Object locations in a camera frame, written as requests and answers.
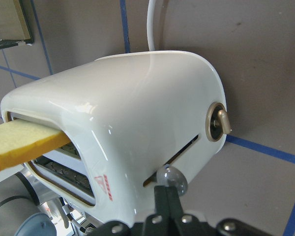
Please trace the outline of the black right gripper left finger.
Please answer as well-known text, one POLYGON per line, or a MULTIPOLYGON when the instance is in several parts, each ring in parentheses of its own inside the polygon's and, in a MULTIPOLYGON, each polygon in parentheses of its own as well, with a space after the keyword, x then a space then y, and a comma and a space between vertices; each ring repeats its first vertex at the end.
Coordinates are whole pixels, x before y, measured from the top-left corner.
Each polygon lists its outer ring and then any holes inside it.
POLYGON ((156 186, 154 188, 155 215, 160 223, 170 222, 170 207, 167 190, 168 188, 165 186, 156 186))

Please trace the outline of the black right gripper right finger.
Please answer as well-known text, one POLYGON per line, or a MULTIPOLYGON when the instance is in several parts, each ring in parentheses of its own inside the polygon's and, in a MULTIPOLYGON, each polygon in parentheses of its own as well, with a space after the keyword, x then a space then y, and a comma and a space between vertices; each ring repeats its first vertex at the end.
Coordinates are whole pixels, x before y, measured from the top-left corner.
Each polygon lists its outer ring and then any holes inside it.
POLYGON ((165 215, 168 223, 172 223, 183 216, 183 209, 180 203, 177 189, 173 186, 165 187, 166 190, 166 204, 165 215))

